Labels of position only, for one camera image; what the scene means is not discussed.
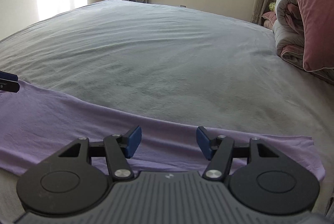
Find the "gray blanket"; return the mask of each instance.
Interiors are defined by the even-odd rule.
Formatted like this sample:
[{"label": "gray blanket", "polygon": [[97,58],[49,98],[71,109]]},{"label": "gray blanket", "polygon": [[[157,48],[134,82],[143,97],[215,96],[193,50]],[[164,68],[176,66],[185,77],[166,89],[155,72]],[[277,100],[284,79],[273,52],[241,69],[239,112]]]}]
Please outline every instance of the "gray blanket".
[{"label": "gray blanket", "polygon": [[142,116],[311,136],[326,169],[316,210],[325,210],[334,185],[334,89],[277,57],[274,35],[264,27],[107,0],[2,40],[0,69]]}]

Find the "metal pivot screw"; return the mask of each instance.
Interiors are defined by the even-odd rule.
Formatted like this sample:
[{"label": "metal pivot screw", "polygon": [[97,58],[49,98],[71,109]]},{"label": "metal pivot screw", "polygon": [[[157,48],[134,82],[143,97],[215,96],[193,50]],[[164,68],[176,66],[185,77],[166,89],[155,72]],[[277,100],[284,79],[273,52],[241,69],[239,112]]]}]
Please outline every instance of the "metal pivot screw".
[{"label": "metal pivot screw", "polygon": [[126,178],[131,175],[131,171],[127,169],[118,169],[115,171],[114,175],[118,178]]},{"label": "metal pivot screw", "polygon": [[211,169],[211,170],[208,170],[205,175],[208,177],[208,178],[211,178],[211,179],[217,179],[219,177],[221,177],[223,174],[219,171],[219,170],[215,170],[215,169]]}]

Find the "pillow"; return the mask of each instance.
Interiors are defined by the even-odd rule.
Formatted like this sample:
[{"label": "pillow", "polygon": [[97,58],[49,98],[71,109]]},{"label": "pillow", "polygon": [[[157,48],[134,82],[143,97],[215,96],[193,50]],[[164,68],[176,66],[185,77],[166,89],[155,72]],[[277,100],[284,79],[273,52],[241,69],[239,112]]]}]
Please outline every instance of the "pillow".
[{"label": "pillow", "polygon": [[297,0],[305,30],[306,71],[334,68],[334,0]]},{"label": "pillow", "polygon": [[273,25],[272,25],[271,21],[267,20],[267,19],[264,21],[263,27],[267,28],[267,29],[270,29],[270,30],[273,30]]},{"label": "pillow", "polygon": [[271,24],[273,25],[277,19],[276,14],[272,11],[264,13],[262,18],[270,20]]}]

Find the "ribbed gray surface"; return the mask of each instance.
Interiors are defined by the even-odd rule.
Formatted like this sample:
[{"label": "ribbed gray surface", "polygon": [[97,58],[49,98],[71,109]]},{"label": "ribbed gray surface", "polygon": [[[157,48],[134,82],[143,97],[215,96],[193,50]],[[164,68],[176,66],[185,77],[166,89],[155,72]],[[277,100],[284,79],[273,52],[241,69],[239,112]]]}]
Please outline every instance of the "ribbed gray surface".
[{"label": "ribbed gray surface", "polygon": [[19,224],[293,224],[307,217],[273,217],[254,212],[219,182],[198,172],[141,172],[132,182],[116,184],[94,209],[75,217],[27,214]]}]

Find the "purple cloth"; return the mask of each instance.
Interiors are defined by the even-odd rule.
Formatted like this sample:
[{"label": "purple cloth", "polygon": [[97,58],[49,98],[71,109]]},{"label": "purple cloth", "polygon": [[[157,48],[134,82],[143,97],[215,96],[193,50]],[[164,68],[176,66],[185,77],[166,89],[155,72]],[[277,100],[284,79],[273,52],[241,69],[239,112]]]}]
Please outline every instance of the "purple cloth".
[{"label": "purple cloth", "polygon": [[[196,143],[197,126],[161,121],[90,104],[60,92],[42,89],[19,81],[15,93],[0,91],[0,167],[17,175],[78,137],[101,141],[113,133],[126,133],[140,125],[143,138],[129,160],[134,171],[203,172],[208,165]],[[302,166],[319,180],[324,167],[310,137],[281,137],[207,128],[214,137],[220,134],[236,142],[260,137]],[[104,159],[94,165],[106,171]],[[232,170],[245,165],[233,161]]]}]

